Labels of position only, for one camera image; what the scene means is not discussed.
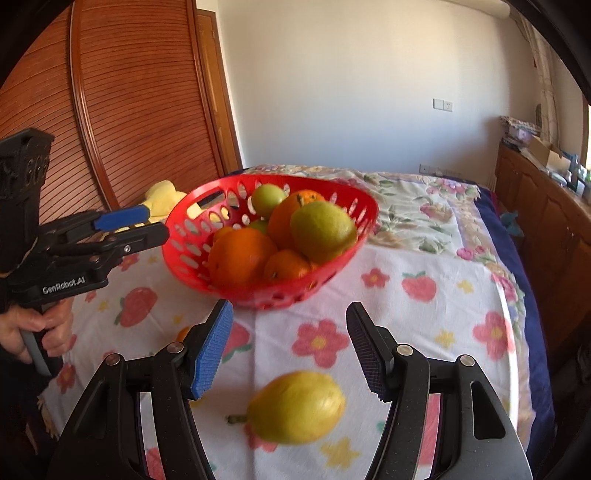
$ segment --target cabinet door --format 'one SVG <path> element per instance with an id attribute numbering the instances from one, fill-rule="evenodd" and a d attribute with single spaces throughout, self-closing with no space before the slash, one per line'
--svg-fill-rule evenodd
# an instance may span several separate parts
<path id="1" fill-rule="evenodd" d="M 538 299 L 550 355 L 564 350 L 566 340 L 581 326 L 591 310 L 587 282 L 591 272 L 591 245 L 582 239 L 575 241 L 572 256 L 560 282 L 545 300 Z M 572 347 L 576 348 L 578 342 L 572 343 Z"/>
<path id="2" fill-rule="evenodd" d="M 536 180 L 529 172 L 521 172 L 513 204 L 513 210 L 518 213 L 517 223 L 525 234 L 526 242 L 534 240 L 544 207 L 545 194 Z"/>
<path id="3" fill-rule="evenodd" d="M 572 231 L 562 205 L 547 197 L 540 221 L 523 262 L 535 298 L 540 303 L 550 293 L 566 268 Z"/>
<path id="4" fill-rule="evenodd" d="M 499 151 L 499 158 L 496 164 L 496 186 L 495 193 L 507 210 L 513 211 L 515 192 L 518 181 L 518 172 L 511 159 Z"/>

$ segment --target wooden wardrobe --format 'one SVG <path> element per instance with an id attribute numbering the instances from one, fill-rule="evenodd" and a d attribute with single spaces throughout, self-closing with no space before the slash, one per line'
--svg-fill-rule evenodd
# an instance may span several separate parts
<path id="1" fill-rule="evenodd" d="M 21 58 L 0 89 L 0 138 L 55 136 L 42 222 L 241 167 L 219 45 L 199 50 L 198 15 L 194 0 L 76 0 Z"/>

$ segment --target cardboard box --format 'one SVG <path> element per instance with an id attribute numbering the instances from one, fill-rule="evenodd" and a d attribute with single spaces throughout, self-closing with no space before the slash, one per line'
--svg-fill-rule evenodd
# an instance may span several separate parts
<path id="1" fill-rule="evenodd" d="M 570 160 L 562 157 L 560 150 L 551 143 L 542 141 L 539 137 L 532 137 L 529 149 L 531 154 L 548 170 L 560 174 L 569 170 Z"/>

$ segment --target curtain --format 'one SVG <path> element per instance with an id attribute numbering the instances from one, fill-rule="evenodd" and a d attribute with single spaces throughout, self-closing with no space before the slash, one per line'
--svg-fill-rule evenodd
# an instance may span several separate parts
<path id="1" fill-rule="evenodd" d="M 542 91 L 542 133 L 541 139 L 551 142 L 555 146 L 560 145 L 560 132 L 558 130 L 558 116 L 556 114 L 556 103 L 554 101 L 554 85 L 552 49 L 548 42 L 540 35 L 534 26 L 523 16 L 521 21 L 525 28 L 525 36 L 530 42 L 531 51 L 534 54 L 535 66 L 538 71 L 540 88 Z"/>

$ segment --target blue blanket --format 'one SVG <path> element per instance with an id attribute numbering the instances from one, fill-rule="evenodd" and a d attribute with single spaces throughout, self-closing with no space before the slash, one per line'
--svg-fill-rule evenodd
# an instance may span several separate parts
<path id="1" fill-rule="evenodd" d="M 490 191 L 481 188 L 480 192 L 481 196 L 476 201 L 476 207 L 491 235 L 499 258 L 515 275 L 520 289 L 525 293 L 525 312 L 527 315 L 525 318 L 525 339 L 530 347 L 531 402 L 535 410 L 535 421 L 531 429 L 527 458 L 535 475 L 551 448 L 555 435 L 554 406 L 544 334 L 534 293 L 525 275 L 515 244 L 496 214 Z"/>

